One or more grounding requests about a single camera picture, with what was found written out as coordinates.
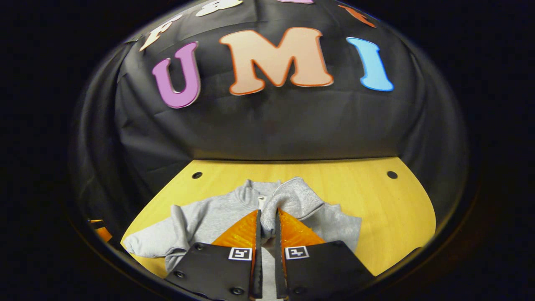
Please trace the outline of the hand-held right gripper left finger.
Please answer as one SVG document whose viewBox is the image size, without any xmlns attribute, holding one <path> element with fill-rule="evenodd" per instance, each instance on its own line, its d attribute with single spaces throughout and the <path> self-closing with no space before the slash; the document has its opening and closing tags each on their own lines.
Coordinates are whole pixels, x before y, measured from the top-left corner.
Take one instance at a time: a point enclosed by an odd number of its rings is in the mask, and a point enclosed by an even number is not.
<svg viewBox="0 0 535 301">
<path fill-rule="evenodd" d="M 260 217 L 254 210 L 212 244 L 193 244 L 166 281 L 209 301 L 262 298 Z"/>
</svg>

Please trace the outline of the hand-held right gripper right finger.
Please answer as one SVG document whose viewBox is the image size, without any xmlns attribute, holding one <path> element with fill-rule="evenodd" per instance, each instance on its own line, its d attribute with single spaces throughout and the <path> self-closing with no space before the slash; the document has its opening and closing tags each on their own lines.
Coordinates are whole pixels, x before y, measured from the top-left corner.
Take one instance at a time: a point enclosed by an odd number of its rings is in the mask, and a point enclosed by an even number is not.
<svg viewBox="0 0 535 301">
<path fill-rule="evenodd" d="M 342 301 L 374 279 L 343 241 L 323 240 L 282 209 L 274 244 L 276 292 L 285 301 Z"/>
</svg>

